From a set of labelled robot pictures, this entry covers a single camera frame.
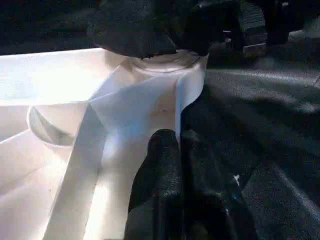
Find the dark background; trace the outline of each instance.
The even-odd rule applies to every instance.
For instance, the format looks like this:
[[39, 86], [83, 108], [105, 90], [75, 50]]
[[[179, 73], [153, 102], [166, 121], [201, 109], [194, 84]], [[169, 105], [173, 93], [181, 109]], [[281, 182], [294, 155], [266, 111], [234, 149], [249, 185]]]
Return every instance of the dark background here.
[[100, 0], [0, 2], [0, 55], [95, 47], [87, 26]]

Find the gloved finger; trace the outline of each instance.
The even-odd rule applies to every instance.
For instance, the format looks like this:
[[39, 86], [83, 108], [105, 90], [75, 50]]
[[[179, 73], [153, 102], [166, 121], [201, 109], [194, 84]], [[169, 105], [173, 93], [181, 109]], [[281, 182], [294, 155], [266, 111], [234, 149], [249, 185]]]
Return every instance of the gloved finger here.
[[159, 130], [148, 143], [147, 156], [131, 190], [125, 240], [181, 239], [183, 182], [175, 132]]

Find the black object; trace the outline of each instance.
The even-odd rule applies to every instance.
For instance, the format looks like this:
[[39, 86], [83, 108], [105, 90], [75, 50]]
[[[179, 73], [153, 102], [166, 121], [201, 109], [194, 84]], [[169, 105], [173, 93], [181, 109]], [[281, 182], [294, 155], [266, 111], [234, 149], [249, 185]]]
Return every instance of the black object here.
[[320, 238], [319, 44], [305, 44], [251, 60], [212, 52], [201, 96], [181, 116], [182, 132], [237, 177], [261, 239]]
[[89, 24], [93, 42], [117, 54], [150, 58], [225, 42], [247, 57], [284, 44], [320, 14], [314, 0], [104, 0]]
[[181, 148], [182, 157], [171, 130], [151, 137], [132, 184], [124, 239], [258, 239], [239, 186], [206, 140], [186, 131]]
[[133, 184], [125, 240], [183, 239], [183, 179], [180, 151], [172, 130], [159, 130]]

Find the gloved hand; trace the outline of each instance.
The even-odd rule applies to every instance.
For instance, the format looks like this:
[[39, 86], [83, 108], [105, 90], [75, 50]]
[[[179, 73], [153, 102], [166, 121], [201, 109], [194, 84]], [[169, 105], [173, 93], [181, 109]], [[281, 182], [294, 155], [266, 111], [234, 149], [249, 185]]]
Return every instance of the gloved hand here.
[[193, 130], [171, 130], [150, 139], [132, 185], [125, 240], [257, 239], [239, 186]]

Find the dark fabric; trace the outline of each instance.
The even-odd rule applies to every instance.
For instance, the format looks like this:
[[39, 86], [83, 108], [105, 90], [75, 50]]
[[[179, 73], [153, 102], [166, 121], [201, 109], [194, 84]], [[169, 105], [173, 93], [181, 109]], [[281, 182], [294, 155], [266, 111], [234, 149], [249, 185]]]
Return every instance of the dark fabric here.
[[205, 239], [258, 239], [236, 179], [210, 144], [195, 131], [184, 131], [181, 152], [187, 235], [196, 225], [207, 231]]
[[319, 56], [315, 45], [301, 44], [299, 53], [291, 47], [251, 60], [222, 60], [214, 52], [201, 96], [182, 113], [182, 129], [203, 136], [239, 176], [261, 239], [317, 240]]
[[172, 130], [159, 130], [131, 190], [125, 240], [182, 239], [183, 180], [180, 151]]

